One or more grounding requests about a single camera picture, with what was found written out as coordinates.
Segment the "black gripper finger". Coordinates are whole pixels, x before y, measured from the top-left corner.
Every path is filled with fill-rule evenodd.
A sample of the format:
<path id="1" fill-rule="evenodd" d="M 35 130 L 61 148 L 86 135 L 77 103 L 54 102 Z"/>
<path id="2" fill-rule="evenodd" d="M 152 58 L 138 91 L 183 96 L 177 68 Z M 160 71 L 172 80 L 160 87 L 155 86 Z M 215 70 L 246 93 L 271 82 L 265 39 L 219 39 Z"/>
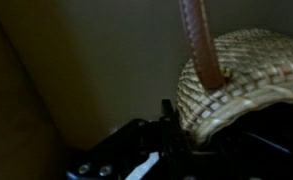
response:
<path id="1" fill-rule="evenodd" d="M 162 123 L 163 156 L 168 163 L 171 173 L 170 178 L 171 180 L 184 180 L 185 144 L 183 143 L 183 134 L 171 101 L 163 99 L 161 108 L 163 113 L 163 117 L 160 119 Z"/>

